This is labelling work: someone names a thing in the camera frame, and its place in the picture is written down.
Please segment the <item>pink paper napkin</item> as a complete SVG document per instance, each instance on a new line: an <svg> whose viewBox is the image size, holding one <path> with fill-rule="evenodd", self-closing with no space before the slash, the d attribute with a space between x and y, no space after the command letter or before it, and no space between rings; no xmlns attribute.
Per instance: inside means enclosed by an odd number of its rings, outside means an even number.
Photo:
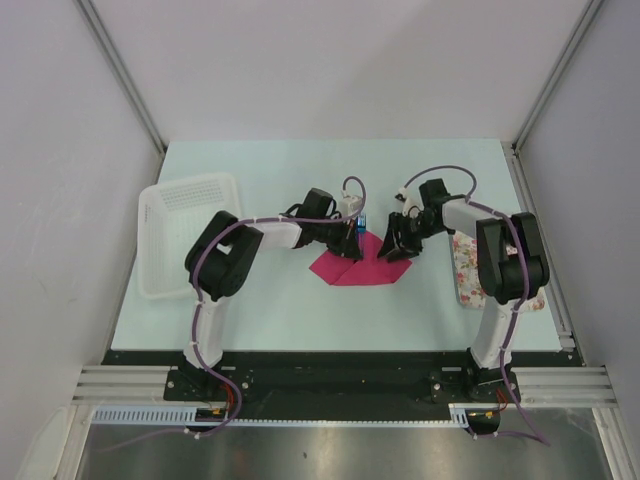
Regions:
<svg viewBox="0 0 640 480"><path fill-rule="evenodd" d="M412 261L402 259L388 262L386 259L379 259L377 253L382 244L383 241L378 236L366 232L363 240L363 260L354 261L325 252L310 265L309 269L331 286L393 284L410 269Z"/></svg>

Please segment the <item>blue metallic fork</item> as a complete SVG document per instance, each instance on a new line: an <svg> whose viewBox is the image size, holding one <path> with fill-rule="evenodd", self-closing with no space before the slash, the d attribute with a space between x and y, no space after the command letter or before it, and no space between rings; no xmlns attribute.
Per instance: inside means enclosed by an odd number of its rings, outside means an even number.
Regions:
<svg viewBox="0 0 640 480"><path fill-rule="evenodd" d="M355 227L358 235L365 235L367 232L367 220L365 214L360 214L355 219Z"/></svg>

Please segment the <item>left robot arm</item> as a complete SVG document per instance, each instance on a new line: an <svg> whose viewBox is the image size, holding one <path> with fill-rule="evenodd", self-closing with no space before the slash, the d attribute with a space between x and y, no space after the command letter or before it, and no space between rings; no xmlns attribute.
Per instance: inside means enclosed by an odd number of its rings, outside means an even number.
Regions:
<svg viewBox="0 0 640 480"><path fill-rule="evenodd" d="M185 259L197 295L189 345L184 349L186 361L194 366L185 383L191 393L207 400L220 390L221 376L211 368L223 355L228 299L245 284L257 254L316 242L334 257L359 261L363 253L358 218L364 204L364 195L343 192L335 199L313 188L302 202L274 217L241 220L226 210L214 215Z"/></svg>

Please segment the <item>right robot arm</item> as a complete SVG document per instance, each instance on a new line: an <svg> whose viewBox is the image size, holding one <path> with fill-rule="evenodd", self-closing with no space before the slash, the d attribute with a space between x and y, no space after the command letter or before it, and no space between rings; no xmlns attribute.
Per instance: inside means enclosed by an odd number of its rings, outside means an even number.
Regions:
<svg viewBox="0 0 640 480"><path fill-rule="evenodd" d="M419 187L422 204L405 205L388 217L378 257L387 262L411 259L422 242L440 233L461 232L476 241L476 269L485 306L478 334L469 354L476 367L463 373L461 388L473 401L484 401L497 389L491 370L506 367L524 303L538 294L550 269L534 214L506 215L453 195L441 179Z"/></svg>

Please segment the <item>floral cloth mat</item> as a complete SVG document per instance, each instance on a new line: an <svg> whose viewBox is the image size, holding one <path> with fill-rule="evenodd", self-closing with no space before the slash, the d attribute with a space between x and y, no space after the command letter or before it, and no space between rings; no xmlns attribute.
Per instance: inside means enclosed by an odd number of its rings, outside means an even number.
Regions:
<svg viewBox="0 0 640 480"><path fill-rule="evenodd" d="M451 239L451 253L459 303L465 308L483 310L487 295L479 280L476 240L463 233L455 233Z"/></svg>

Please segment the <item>white plastic basket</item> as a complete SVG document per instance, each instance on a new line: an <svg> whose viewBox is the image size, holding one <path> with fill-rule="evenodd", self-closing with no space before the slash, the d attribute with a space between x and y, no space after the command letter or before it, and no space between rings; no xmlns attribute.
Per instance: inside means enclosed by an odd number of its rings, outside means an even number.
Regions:
<svg viewBox="0 0 640 480"><path fill-rule="evenodd" d="M143 297L164 300L191 294L185 258L220 210L241 214L236 181L229 173L163 182L140 193L137 268Z"/></svg>

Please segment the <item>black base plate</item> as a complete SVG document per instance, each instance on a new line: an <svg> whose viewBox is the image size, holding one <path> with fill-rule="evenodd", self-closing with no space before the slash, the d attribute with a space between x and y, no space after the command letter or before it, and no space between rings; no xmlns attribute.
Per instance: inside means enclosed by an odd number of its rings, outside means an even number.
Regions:
<svg viewBox="0 0 640 480"><path fill-rule="evenodd" d="M509 403L527 368L573 368L574 352L516 352L500 373L480 374L468 354L449 352L227 352L209 374L178 351L110 350L105 366L166 366L163 400L212 405L239 416L301 415L347 420L427 419L450 403Z"/></svg>

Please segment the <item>aluminium frame rail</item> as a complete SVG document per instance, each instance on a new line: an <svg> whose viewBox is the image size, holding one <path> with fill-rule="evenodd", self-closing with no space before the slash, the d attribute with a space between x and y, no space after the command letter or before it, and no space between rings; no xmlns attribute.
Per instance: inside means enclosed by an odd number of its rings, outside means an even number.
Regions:
<svg viewBox="0 0 640 480"><path fill-rule="evenodd" d="M152 405L163 401L166 366L86 366L72 403L76 405Z"/></svg>

